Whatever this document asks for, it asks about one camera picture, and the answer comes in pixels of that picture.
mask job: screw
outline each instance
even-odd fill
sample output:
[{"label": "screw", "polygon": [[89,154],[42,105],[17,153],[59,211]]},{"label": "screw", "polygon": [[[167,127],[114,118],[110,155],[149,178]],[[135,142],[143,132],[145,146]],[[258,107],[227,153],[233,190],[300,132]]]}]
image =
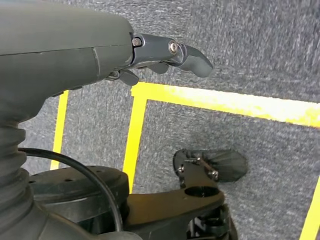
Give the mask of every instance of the screw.
[{"label": "screw", "polygon": [[168,44],[168,49],[170,53],[174,55],[178,51],[178,45],[177,44],[177,42],[171,40]]},{"label": "screw", "polygon": [[185,168],[183,167],[183,165],[180,166],[177,171],[180,174],[183,174],[185,171]]},{"label": "screw", "polygon": [[142,44],[143,44],[143,42],[139,37],[135,37],[135,38],[132,39],[132,45],[134,47],[139,47],[139,46],[141,46]]},{"label": "screw", "polygon": [[217,170],[210,171],[208,174],[211,176],[214,181],[218,180],[219,172]]}]

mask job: yellow tape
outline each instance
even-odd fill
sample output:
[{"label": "yellow tape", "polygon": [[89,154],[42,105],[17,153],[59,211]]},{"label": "yellow tape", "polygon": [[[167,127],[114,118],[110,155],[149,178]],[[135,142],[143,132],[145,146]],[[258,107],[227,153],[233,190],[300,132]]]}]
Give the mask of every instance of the yellow tape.
[{"label": "yellow tape", "polygon": [[[55,124],[54,140],[53,142],[53,151],[60,153],[63,145],[63,128],[65,127],[66,113],[67,111],[69,91],[64,91],[59,97],[59,105],[57,106],[57,123]],[[59,168],[59,162],[51,160],[50,170]]]},{"label": "yellow tape", "polygon": [[313,198],[306,215],[300,240],[315,240],[320,227],[320,177],[314,191]]},{"label": "yellow tape", "polygon": [[134,97],[133,100],[132,112],[128,132],[127,147],[125,149],[122,170],[128,174],[130,193],[132,193],[134,186],[139,144],[140,143],[140,136],[143,131],[146,103],[146,99],[141,97]]},{"label": "yellow tape", "polygon": [[320,103],[140,82],[134,97],[232,114],[320,127]]}]

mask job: caster wheel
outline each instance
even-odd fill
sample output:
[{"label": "caster wheel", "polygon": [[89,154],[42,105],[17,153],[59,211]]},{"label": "caster wheel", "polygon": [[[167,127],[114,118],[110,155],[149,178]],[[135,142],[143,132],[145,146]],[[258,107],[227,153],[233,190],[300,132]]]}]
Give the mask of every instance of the caster wheel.
[{"label": "caster wheel", "polygon": [[248,172],[247,159],[234,150],[181,149],[173,157],[173,168],[180,177],[183,173],[185,160],[199,157],[218,172],[217,182],[235,182]]}]

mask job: black cable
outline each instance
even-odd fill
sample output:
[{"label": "black cable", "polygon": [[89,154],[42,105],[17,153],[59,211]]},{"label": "black cable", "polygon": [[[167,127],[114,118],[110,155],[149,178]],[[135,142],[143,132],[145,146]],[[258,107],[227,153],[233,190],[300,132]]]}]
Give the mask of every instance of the black cable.
[{"label": "black cable", "polygon": [[89,168],[78,161],[72,159],[71,157],[57,153],[57,152],[53,152],[53,151],[38,149],[38,148],[28,148],[28,147],[19,147],[18,150],[20,152],[25,152],[27,156],[30,156],[30,157],[38,157],[38,158],[56,160],[56,161],[66,164],[69,167],[79,171],[80,173],[85,175],[85,177],[88,178],[89,180],[97,185],[98,188],[101,190],[101,192],[103,195],[105,195],[105,197],[108,200],[111,208],[111,211],[112,213],[115,231],[122,232],[124,230],[122,215],[113,193],[106,184],[105,184],[101,178],[96,175],[95,173],[90,170]]}]

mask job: robotic arm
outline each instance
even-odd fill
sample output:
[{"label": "robotic arm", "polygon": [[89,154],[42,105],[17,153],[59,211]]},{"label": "robotic arm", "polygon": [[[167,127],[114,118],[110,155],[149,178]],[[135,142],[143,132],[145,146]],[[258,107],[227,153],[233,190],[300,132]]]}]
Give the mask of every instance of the robotic arm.
[{"label": "robotic arm", "polygon": [[0,239],[134,240],[133,233],[91,235],[35,204],[20,168],[25,131],[44,102],[101,80],[135,85],[134,68],[162,74],[169,66],[208,77],[213,66],[197,49],[134,32],[125,18],[34,0],[0,0]]}]

